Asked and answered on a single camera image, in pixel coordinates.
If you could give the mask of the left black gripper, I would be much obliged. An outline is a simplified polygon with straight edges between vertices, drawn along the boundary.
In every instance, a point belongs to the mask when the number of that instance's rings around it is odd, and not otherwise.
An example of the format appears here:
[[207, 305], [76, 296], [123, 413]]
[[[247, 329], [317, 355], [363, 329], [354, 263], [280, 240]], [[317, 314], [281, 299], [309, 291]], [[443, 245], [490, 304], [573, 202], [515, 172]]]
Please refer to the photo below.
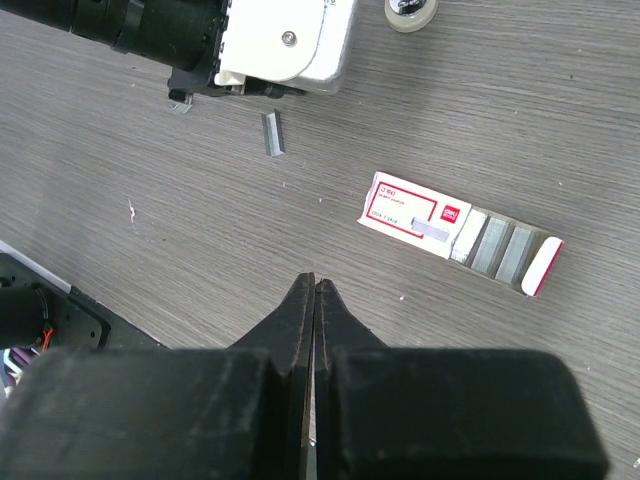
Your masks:
[[126, 1], [124, 51], [169, 66], [168, 97], [280, 99], [305, 92], [259, 77], [282, 47], [273, 1]]

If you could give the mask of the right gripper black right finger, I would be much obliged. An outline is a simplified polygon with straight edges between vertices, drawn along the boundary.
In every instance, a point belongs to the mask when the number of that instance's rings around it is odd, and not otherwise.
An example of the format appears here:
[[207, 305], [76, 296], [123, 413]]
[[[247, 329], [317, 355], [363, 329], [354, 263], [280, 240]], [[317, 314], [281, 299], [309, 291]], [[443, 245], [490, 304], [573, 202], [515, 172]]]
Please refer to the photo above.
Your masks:
[[390, 347], [321, 281], [314, 306], [321, 479], [603, 479], [576, 378], [538, 350]]

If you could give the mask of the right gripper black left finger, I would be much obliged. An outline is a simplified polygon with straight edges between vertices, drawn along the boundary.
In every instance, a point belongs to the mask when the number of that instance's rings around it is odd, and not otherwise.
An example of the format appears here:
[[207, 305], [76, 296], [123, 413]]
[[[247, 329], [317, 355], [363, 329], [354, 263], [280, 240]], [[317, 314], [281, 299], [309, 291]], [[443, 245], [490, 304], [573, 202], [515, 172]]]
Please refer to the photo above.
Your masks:
[[225, 349], [52, 350], [1, 413], [5, 479], [302, 479], [315, 279]]

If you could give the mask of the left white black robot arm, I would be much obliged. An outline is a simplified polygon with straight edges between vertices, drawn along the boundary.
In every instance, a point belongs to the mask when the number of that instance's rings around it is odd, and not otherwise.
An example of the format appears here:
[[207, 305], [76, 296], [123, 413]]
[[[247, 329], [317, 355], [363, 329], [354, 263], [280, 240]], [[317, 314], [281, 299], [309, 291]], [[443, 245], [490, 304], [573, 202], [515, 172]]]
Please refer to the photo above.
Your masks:
[[1, 9], [122, 54], [170, 66], [168, 98], [187, 104], [195, 94], [303, 96], [301, 89], [250, 77], [239, 87], [218, 86], [227, 1], [24, 0], [3, 1]]

